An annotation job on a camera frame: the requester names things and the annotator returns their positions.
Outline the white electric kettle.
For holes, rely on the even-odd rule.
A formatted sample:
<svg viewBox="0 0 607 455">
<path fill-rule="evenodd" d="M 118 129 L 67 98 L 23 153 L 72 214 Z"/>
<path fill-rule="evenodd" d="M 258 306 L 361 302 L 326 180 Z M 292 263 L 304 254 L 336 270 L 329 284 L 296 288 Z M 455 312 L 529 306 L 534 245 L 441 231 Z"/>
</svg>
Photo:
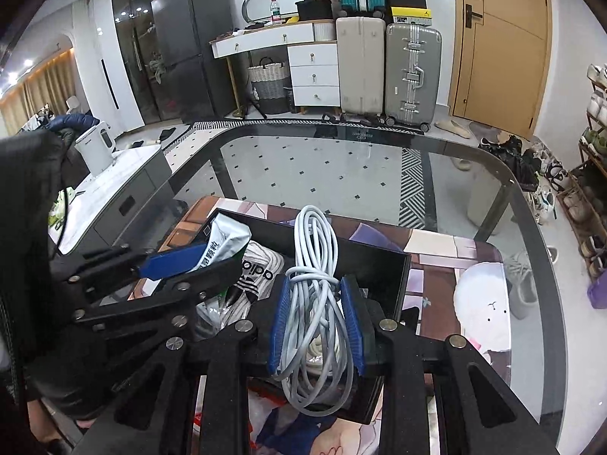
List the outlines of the white electric kettle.
<svg viewBox="0 0 607 455">
<path fill-rule="evenodd" d="M 75 148 L 93 177 L 97 177 L 114 163 L 113 152 L 116 143 L 105 121 L 83 133 L 76 140 Z"/>
</svg>

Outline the white green printed pouch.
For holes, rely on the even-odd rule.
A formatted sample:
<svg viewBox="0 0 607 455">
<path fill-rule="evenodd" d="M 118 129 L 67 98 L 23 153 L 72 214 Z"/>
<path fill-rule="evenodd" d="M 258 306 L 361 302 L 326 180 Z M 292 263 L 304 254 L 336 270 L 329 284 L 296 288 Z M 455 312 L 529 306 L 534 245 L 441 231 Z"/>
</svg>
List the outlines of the white green printed pouch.
<svg viewBox="0 0 607 455">
<path fill-rule="evenodd" d="M 208 270 L 220 278 L 218 293 L 207 295 L 197 305 L 195 333 L 201 339 L 217 335 L 228 324 L 234 303 L 239 298 L 234 289 L 242 274 L 242 260 L 251 240 L 250 228 L 225 214 L 218 214 L 211 222 L 209 239 L 195 270 Z"/>
</svg>

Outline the wooden door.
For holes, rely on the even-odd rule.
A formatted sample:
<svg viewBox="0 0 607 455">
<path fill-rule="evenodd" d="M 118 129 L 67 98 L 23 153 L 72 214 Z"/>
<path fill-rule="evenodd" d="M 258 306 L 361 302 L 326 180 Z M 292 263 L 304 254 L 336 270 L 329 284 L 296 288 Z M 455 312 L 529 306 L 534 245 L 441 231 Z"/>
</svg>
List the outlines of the wooden door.
<svg viewBox="0 0 607 455">
<path fill-rule="evenodd" d="M 550 0 L 456 0 L 450 113 L 531 139 L 551 45 Z"/>
</svg>

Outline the white desk with drawers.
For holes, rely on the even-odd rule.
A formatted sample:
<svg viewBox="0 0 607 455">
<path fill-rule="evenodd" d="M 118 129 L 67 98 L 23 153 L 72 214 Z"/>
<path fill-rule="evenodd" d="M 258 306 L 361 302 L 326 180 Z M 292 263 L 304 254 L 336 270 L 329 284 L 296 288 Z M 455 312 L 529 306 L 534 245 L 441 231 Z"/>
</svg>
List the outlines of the white desk with drawers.
<svg viewBox="0 0 607 455">
<path fill-rule="evenodd" d="M 237 31 L 210 44 L 215 59 L 285 47 L 295 106 L 305 110 L 341 108 L 334 20 L 304 20 Z"/>
</svg>

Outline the blue puffer jacket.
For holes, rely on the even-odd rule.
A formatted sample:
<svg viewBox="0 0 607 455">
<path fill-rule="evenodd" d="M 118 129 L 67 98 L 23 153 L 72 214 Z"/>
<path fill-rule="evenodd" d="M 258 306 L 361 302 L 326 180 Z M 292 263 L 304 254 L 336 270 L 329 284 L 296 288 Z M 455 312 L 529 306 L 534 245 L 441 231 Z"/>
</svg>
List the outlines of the blue puffer jacket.
<svg viewBox="0 0 607 455">
<path fill-rule="evenodd" d="M 79 137 L 86 133 L 89 129 L 97 126 L 100 120 L 94 116 L 82 113 L 71 113 L 55 116 L 45 126 L 47 130 L 53 133 L 60 133 L 63 130 L 73 130 L 76 136 Z"/>
</svg>

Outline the woven laundry basket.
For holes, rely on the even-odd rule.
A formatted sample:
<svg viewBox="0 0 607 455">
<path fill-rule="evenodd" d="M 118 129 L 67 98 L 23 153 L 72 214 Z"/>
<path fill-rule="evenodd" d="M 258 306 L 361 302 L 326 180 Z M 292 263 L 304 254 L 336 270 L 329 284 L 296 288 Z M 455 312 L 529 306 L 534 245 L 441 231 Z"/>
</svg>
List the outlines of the woven laundry basket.
<svg viewBox="0 0 607 455">
<path fill-rule="evenodd" d="M 286 62 L 275 62 L 269 56 L 257 66 L 248 68 L 252 96 L 264 114 L 280 114 L 289 110 L 286 88 L 290 86 L 290 68 Z"/>
</svg>

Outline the black cardboard storage box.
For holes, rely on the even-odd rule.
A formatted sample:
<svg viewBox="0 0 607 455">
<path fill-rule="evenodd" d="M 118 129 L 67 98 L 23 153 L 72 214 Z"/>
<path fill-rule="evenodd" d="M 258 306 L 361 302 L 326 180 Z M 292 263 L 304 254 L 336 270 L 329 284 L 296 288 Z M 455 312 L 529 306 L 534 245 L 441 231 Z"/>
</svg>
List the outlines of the black cardboard storage box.
<svg viewBox="0 0 607 455">
<path fill-rule="evenodd" d="M 198 242 L 207 244 L 218 214 L 246 224 L 251 240 L 284 257 L 283 271 L 273 287 L 279 275 L 289 278 L 290 310 L 280 367 L 270 379 L 302 414 L 370 422 L 383 386 L 371 366 L 373 332 L 365 325 L 362 310 L 366 368 L 359 375 L 344 322 L 340 281 L 353 275 L 363 304 L 375 301 L 382 316 L 399 319 L 409 256 L 365 224 L 359 224 L 349 238 L 338 238 L 331 220 L 314 206 L 304 207 L 285 223 L 214 210 Z"/>
</svg>

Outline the anime print desk mat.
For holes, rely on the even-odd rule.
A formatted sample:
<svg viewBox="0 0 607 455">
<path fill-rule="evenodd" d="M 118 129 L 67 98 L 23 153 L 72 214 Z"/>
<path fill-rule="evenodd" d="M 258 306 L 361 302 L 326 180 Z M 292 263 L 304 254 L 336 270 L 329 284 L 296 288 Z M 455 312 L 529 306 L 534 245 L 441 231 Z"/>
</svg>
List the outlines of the anime print desk mat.
<svg viewBox="0 0 607 455">
<path fill-rule="evenodd" d="M 269 377 L 272 298 L 252 316 L 215 337 L 177 350 L 159 349 L 145 377 L 159 381 L 153 412 L 143 428 L 128 427 L 120 441 L 102 439 L 107 454 L 185 454 L 198 436 L 203 454 L 246 454 L 251 426 L 247 382 Z M 430 431 L 426 393 L 436 398 L 440 449 L 445 454 L 517 454 L 517 429 L 531 418 L 517 397 L 464 337 L 443 341 L 418 336 L 381 315 L 375 301 L 362 305 L 373 332 L 373 375 L 384 383 L 381 424 L 360 429 L 338 416 L 297 414 L 284 420 L 275 409 L 259 430 L 259 441 L 280 454 L 348 454 L 375 439 L 381 454 L 426 454 Z"/>
</svg>

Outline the beige suitcase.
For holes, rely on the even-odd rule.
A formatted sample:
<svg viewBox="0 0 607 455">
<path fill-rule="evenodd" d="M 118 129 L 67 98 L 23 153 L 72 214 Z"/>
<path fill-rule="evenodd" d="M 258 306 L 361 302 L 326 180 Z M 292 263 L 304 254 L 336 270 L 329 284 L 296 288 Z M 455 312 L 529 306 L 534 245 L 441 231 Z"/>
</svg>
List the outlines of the beige suitcase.
<svg viewBox="0 0 607 455">
<path fill-rule="evenodd" d="M 358 115 L 384 111 L 386 24 L 376 17 L 340 17 L 337 28 L 341 110 Z"/>
</svg>

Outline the wooden shoe rack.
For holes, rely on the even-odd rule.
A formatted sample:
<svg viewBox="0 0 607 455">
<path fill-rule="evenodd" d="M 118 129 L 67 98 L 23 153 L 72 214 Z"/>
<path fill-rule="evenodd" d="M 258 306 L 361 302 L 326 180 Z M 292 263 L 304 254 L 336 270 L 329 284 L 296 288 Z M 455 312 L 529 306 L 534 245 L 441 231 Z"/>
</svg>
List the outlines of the wooden shoe rack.
<svg viewBox="0 0 607 455">
<path fill-rule="evenodd" d="M 569 171 L 570 186 L 558 200 L 595 281 L 606 272 L 606 66 L 591 64 L 587 77 L 593 92 L 585 110 L 588 127 L 578 141 L 581 164 Z"/>
</svg>

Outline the white striped socks pack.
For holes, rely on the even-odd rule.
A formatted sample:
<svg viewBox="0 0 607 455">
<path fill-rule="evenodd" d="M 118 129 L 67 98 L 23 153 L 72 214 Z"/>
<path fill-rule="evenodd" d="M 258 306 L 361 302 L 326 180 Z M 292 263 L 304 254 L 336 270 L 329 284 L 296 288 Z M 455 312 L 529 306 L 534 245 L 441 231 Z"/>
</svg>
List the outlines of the white striped socks pack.
<svg viewBox="0 0 607 455">
<path fill-rule="evenodd" d="M 284 264 L 281 254 L 251 240 L 242 259 L 241 276 L 225 292 L 220 326 L 225 328 L 245 319 L 253 303 L 269 297 Z"/>
</svg>

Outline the plastic water bottle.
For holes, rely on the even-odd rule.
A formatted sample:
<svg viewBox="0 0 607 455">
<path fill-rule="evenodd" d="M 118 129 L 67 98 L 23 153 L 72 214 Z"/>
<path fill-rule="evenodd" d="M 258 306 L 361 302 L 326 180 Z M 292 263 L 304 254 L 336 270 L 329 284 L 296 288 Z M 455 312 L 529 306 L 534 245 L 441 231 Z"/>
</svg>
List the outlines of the plastic water bottle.
<svg viewBox="0 0 607 455">
<path fill-rule="evenodd" d="M 270 21 L 273 25 L 282 23 L 280 4 L 278 0 L 270 0 Z"/>
</svg>

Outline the dark glass cabinet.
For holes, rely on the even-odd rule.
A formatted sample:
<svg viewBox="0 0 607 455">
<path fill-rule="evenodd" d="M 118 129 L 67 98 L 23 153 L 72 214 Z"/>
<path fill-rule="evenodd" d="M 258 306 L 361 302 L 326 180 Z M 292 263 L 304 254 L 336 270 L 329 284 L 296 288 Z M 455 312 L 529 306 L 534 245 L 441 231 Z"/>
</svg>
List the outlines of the dark glass cabinet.
<svg viewBox="0 0 607 455">
<path fill-rule="evenodd" d="M 112 0 L 114 23 L 124 69 L 145 124 L 160 122 L 157 83 L 150 61 L 157 51 L 152 0 Z"/>
</svg>

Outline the purple rolled mat bag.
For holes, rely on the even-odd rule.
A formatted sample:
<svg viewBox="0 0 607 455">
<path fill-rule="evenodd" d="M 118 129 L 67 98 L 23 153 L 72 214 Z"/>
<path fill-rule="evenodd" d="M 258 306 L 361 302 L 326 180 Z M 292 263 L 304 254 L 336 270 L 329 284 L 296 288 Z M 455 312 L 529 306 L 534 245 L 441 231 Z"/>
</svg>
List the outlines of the purple rolled mat bag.
<svg viewBox="0 0 607 455">
<path fill-rule="evenodd" d="M 594 309 L 607 308 L 607 271 L 604 271 L 588 288 L 588 301 Z"/>
</svg>

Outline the black refrigerator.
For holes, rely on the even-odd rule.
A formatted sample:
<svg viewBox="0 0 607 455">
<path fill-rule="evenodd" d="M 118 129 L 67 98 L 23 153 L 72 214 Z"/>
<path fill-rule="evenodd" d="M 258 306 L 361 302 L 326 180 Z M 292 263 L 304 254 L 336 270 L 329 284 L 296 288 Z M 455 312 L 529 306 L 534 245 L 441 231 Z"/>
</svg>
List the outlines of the black refrigerator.
<svg viewBox="0 0 607 455">
<path fill-rule="evenodd" d="M 230 71 L 211 42 L 234 30 L 230 0 L 153 0 L 168 87 L 184 122 L 222 118 L 236 108 Z"/>
</svg>

